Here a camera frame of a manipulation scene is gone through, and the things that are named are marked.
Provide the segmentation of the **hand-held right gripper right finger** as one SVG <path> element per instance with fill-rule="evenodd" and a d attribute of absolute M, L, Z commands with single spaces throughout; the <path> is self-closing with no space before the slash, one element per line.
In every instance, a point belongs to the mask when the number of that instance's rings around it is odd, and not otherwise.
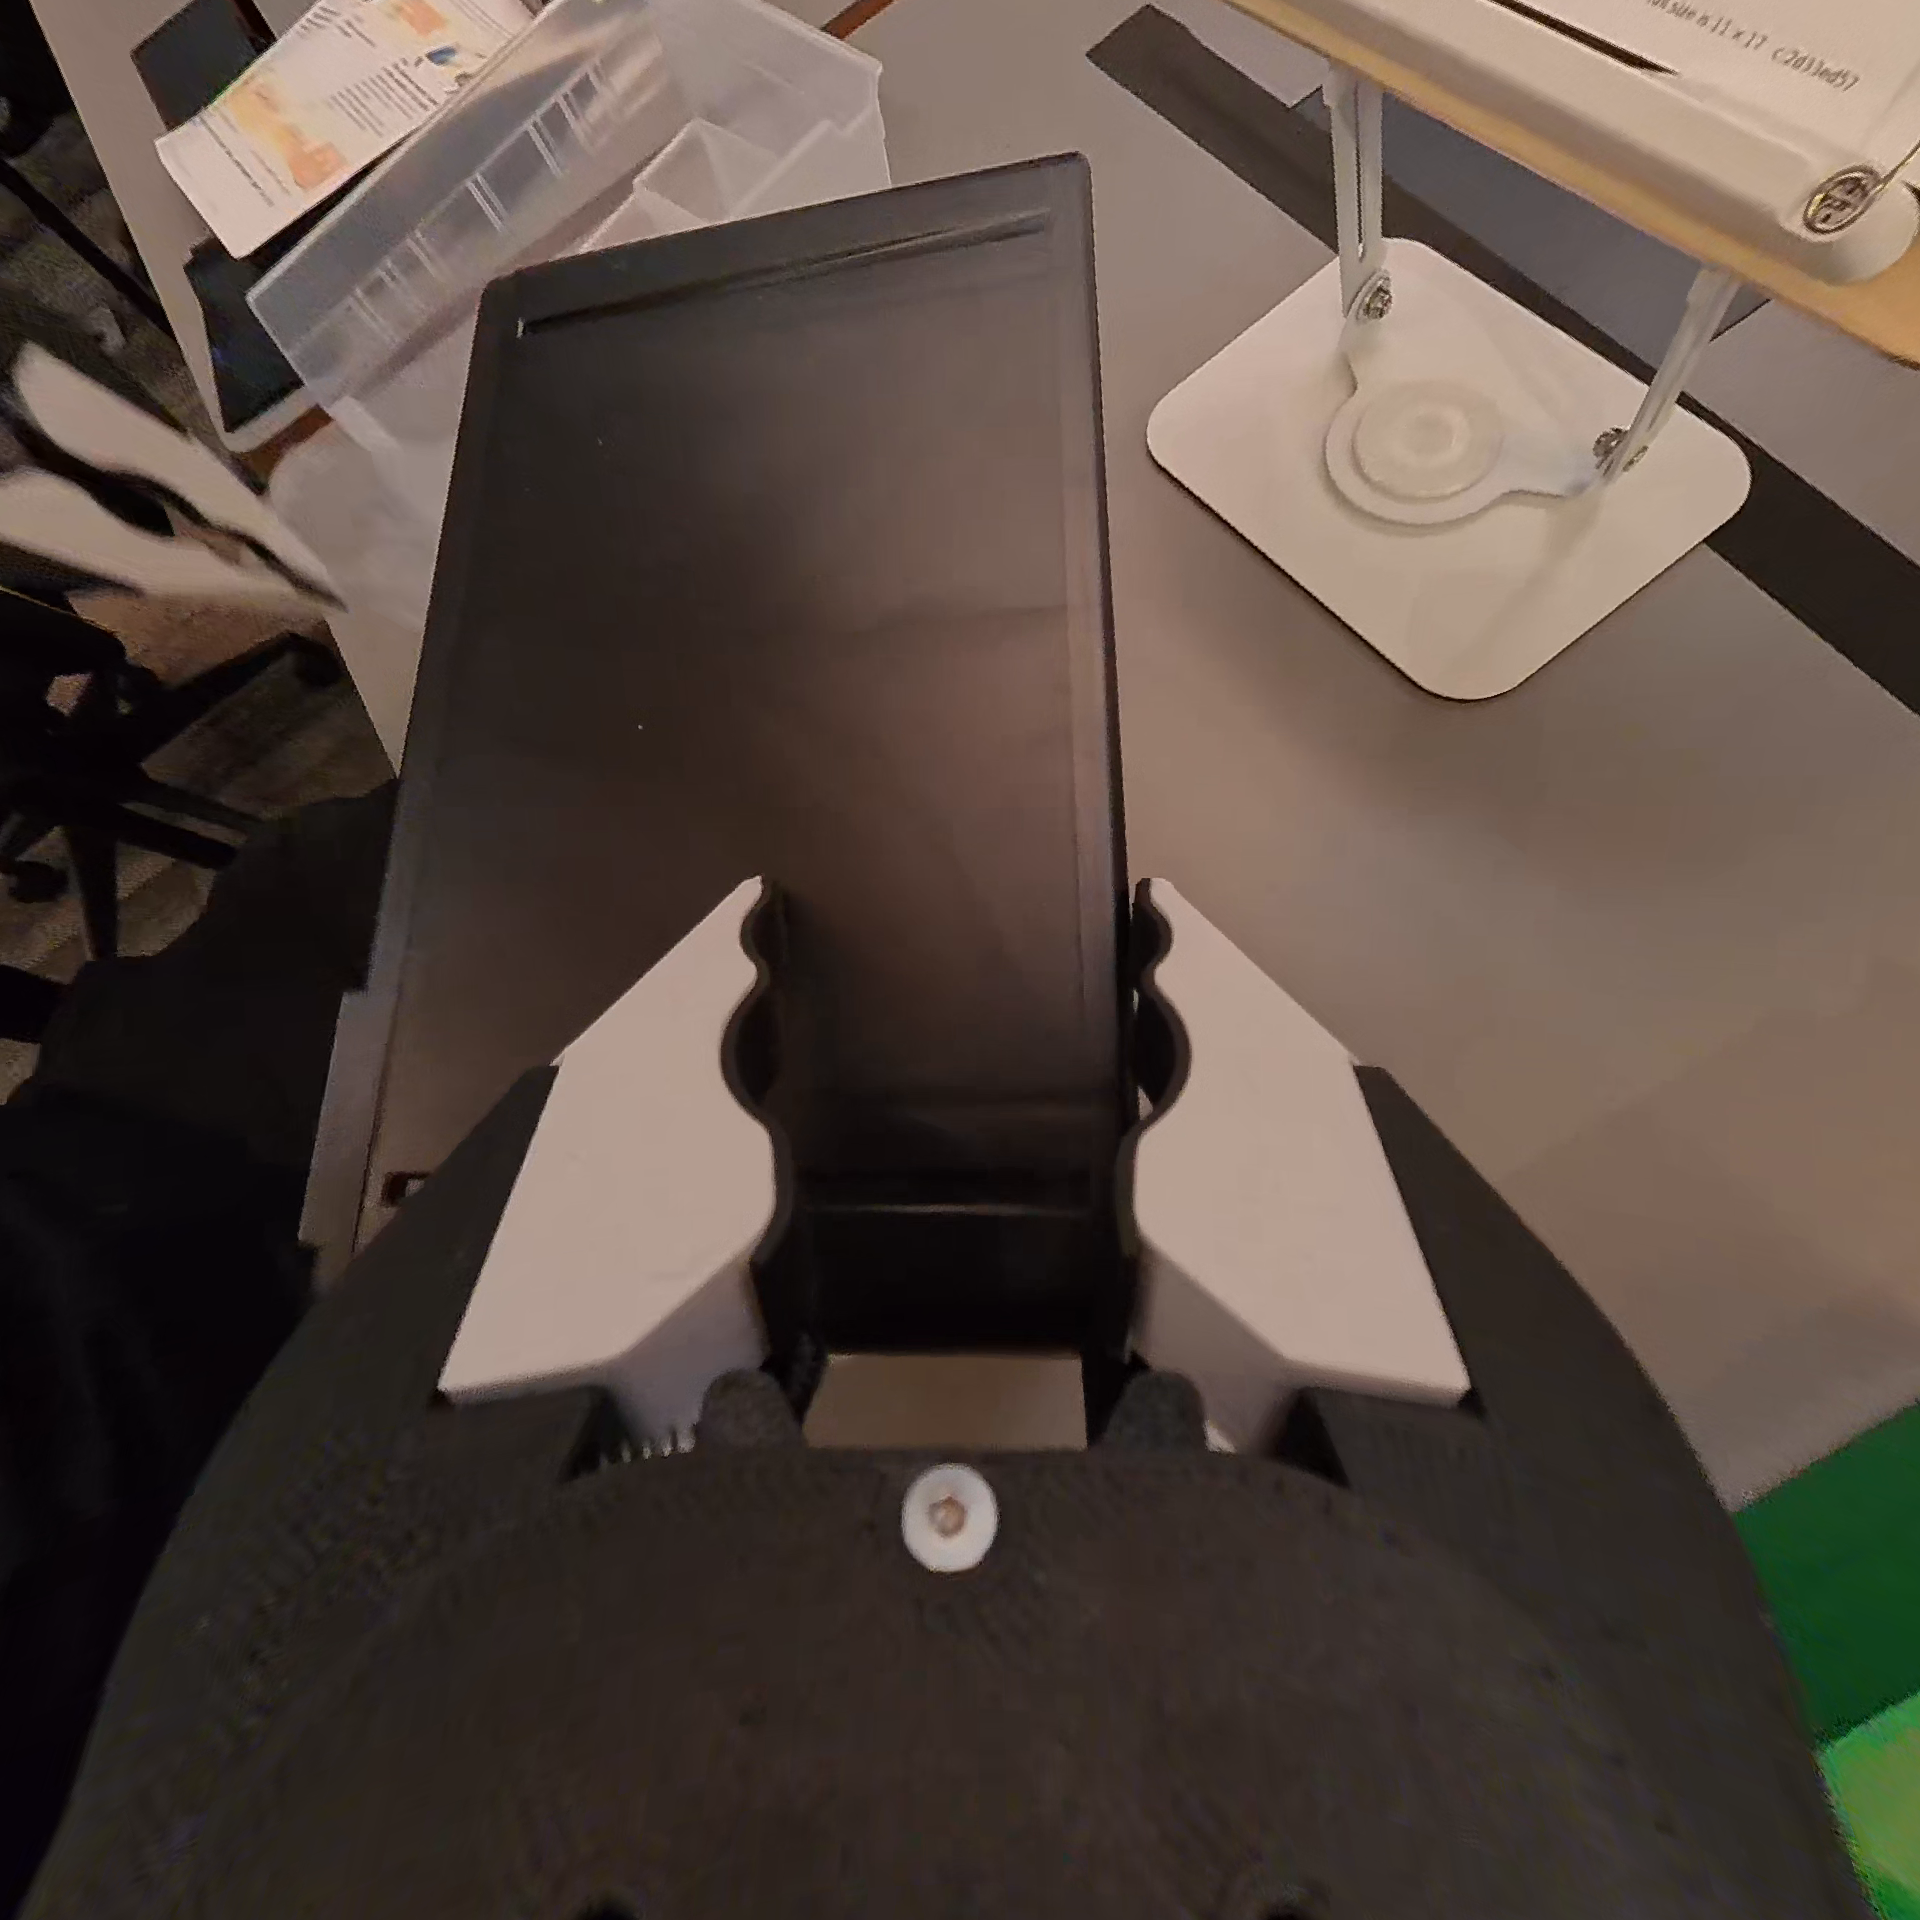
<path fill-rule="evenodd" d="M 1128 963 L 1131 1357 L 1188 1384 L 1211 1449 L 1266 1449 L 1307 1389 L 1458 1408 L 1357 1059 L 1165 879 L 1135 885 Z"/>

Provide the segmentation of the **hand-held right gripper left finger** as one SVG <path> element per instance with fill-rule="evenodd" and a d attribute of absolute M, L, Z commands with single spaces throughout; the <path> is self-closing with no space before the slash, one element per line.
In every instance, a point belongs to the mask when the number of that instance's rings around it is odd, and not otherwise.
<path fill-rule="evenodd" d="M 768 1361 L 757 1260 L 795 1204 L 782 954 L 778 890 L 743 881 L 555 1059 L 448 1402 L 591 1388 L 629 1434 L 692 1434 L 714 1381 Z"/>

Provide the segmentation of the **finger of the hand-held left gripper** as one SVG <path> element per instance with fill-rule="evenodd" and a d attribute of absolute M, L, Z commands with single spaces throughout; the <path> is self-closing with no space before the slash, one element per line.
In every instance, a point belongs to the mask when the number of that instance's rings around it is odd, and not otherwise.
<path fill-rule="evenodd" d="M 60 592 L 138 592 L 208 607 L 333 607 L 263 561 L 229 561 L 195 537 L 151 535 L 72 484 L 2 484 L 5 583 Z"/>
<path fill-rule="evenodd" d="M 6 403 L 39 440 L 98 474 L 183 484 L 196 471 L 192 440 L 43 347 L 20 349 Z"/>

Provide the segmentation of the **clear plastic storage bin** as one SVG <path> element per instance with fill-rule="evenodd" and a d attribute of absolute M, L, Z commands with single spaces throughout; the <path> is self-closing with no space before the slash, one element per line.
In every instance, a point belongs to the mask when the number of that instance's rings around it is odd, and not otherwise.
<path fill-rule="evenodd" d="M 772 4 L 547 7 L 250 292 L 326 428 L 276 515 L 399 767 L 477 306 L 493 279 L 885 191 L 879 61 Z"/>

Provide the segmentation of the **black drawer cabinet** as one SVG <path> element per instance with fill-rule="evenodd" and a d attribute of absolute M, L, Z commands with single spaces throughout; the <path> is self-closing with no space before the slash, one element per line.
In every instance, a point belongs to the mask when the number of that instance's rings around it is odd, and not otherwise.
<path fill-rule="evenodd" d="M 775 1345 L 1119 1341 L 1098 376 L 1078 154 L 486 288 L 326 1256 L 763 881 Z"/>

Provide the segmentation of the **tablet on white stand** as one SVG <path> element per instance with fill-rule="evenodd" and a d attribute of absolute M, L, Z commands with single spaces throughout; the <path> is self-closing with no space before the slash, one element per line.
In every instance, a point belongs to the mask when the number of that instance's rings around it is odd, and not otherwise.
<path fill-rule="evenodd" d="M 210 412 L 229 451 L 264 449 L 315 412 L 307 387 L 250 305 L 253 288 L 301 245 L 307 231 L 308 225 L 295 225 L 251 257 L 230 257 L 216 239 L 205 239 L 184 257 L 183 275 L 199 305 L 208 347 Z"/>

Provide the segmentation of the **black flat device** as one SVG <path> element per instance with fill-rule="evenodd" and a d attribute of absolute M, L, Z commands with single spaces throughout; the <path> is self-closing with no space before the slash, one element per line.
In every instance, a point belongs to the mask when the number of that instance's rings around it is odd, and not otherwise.
<path fill-rule="evenodd" d="M 131 53 L 164 130 L 208 108 L 276 41 L 256 3 L 183 3 Z"/>

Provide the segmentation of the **person's black clothing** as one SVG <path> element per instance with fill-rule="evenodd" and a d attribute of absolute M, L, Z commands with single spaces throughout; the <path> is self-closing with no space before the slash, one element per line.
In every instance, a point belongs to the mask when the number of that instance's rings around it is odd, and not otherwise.
<path fill-rule="evenodd" d="M 311 1299 L 299 1215 L 396 781 L 256 832 L 54 995 L 2 1132 L 5 1851 L 61 1812 L 133 1605 Z"/>

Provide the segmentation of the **green plastic bin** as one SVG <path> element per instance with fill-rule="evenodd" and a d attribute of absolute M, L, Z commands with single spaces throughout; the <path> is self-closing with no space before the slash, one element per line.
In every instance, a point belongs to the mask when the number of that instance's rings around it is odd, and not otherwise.
<path fill-rule="evenodd" d="M 1918 1405 L 1735 1513 L 1877 1915 L 1918 1915 Z"/>

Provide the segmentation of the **white document stand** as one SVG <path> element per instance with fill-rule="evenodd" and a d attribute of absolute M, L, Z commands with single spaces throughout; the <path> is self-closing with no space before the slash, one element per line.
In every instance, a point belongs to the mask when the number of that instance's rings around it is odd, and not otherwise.
<path fill-rule="evenodd" d="M 1390 98 L 1408 106 L 1325 61 L 1334 260 L 1167 392 L 1146 443 L 1408 682 L 1478 701 L 1742 511 L 1746 456 L 1683 396 L 1726 312 L 1759 288 L 1680 255 L 1693 276 L 1677 323 L 1634 381 L 1384 233 Z"/>

